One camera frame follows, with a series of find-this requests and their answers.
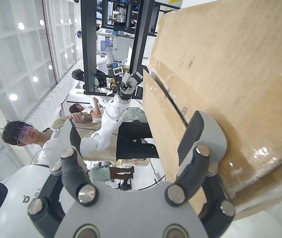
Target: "ceiling light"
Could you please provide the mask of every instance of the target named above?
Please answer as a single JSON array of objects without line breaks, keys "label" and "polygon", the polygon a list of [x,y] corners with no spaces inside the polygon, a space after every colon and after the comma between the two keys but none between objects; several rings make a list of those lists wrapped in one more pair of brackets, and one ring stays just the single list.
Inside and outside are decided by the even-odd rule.
[{"label": "ceiling light", "polygon": [[24,30],[24,24],[23,23],[19,23],[18,27],[19,27],[20,30]]},{"label": "ceiling light", "polygon": [[11,101],[15,101],[17,99],[17,95],[16,94],[10,94],[10,100]]}]

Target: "humanoid robot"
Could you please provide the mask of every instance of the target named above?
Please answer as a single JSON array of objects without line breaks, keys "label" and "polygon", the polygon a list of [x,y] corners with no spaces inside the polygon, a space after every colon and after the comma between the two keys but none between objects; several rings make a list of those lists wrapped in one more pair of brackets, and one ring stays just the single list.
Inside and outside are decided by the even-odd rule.
[{"label": "humanoid robot", "polygon": [[[109,145],[142,80],[141,71],[123,75],[100,130],[87,139],[87,150],[80,149],[80,136],[72,120],[67,120],[48,167],[25,166],[0,184],[0,237],[214,238],[224,233],[235,215],[217,178],[227,141],[217,122],[201,111],[193,115],[177,149],[179,171],[174,183],[132,192],[91,183],[81,155]],[[188,200],[200,186],[207,203],[197,215]],[[122,226],[120,207],[136,209],[136,203],[140,206]]]}]

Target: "grey gripper housing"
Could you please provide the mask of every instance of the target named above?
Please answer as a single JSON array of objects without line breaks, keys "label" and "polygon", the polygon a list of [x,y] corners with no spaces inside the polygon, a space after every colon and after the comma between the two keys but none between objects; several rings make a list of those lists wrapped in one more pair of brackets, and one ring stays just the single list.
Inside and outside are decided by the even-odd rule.
[{"label": "grey gripper housing", "polygon": [[[216,238],[232,222],[235,208],[225,198],[217,178],[227,141],[208,114],[196,111],[185,130],[177,150],[175,182],[160,182],[142,191],[120,191],[102,182],[91,183],[80,165],[80,141],[73,122],[66,121],[57,145],[60,174],[51,174],[39,197],[29,205],[30,219],[43,237],[124,238],[133,234],[135,238]],[[197,215],[188,200],[200,186],[207,202]],[[67,214],[58,201],[63,187],[76,201]],[[122,206],[131,208],[128,217]]]}]

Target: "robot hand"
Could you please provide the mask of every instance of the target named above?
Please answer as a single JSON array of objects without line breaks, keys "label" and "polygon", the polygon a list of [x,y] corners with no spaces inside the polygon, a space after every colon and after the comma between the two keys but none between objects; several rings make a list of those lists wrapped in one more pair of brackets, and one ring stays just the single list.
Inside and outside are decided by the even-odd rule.
[{"label": "robot hand", "polygon": [[98,151],[102,151],[109,146],[113,131],[122,124],[128,112],[127,108],[133,92],[142,81],[143,74],[139,71],[136,71],[133,75],[128,72],[124,73],[118,93],[102,115],[100,130],[91,135],[91,138],[98,141],[96,146]]}]

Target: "metal screw head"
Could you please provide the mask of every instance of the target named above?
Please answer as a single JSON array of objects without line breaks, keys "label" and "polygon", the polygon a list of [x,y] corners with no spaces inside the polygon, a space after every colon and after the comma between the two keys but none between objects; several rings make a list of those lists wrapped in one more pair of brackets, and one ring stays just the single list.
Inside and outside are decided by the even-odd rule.
[{"label": "metal screw head", "polygon": [[173,184],[168,187],[167,196],[175,204],[181,204],[185,200],[185,194],[183,189],[176,184]]},{"label": "metal screw head", "polygon": [[199,145],[196,147],[196,152],[201,156],[209,156],[209,149],[205,145]]},{"label": "metal screw head", "polygon": [[236,210],[235,207],[232,205],[231,202],[227,200],[223,200],[220,204],[220,209],[223,212],[224,215],[232,217],[235,215]]},{"label": "metal screw head", "polygon": [[217,167],[216,167],[216,165],[214,165],[213,163],[209,163],[209,166],[208,166],[208,172],[210,173],[210,174],[214,174],[214,173],[216,173],[217,172]]},{"label": "metal screw head", "polygon": [[68,147],[62,151],[62,158],[66,159],[68,157],[71,157],[74,154],[74,149],[71,147]]},{"label": "metal screw head", "polygon": [[91,224],[87,224],[81,227],[74,236],[74,238],[87,238],[87,237],[100,238],[100,233],[95,226]]},{"label": "metal screw head", "polygon": [[96,189],[91,184],[83,186],[78,193],[78,200],[83,203],[90,203],[96,196]]},{"label": "metal screw head", "polygon": [[58,172],[59,170],[61,170],[61,165],[62,165],[62,162],[60,160],[53,163],[53,165],[50,166],[50,172],[52,172],[52,173]]},{"label": "metal screw head", "polygon": [[30,215],[38,214],[43,208],[43,202],[40,198],[34,199],[28,207],[28,213]]},{"label": "metal screw head", "polygon": [[182,226],[172,224],[165,229],[163,238],[189,238],[189,235]]}]

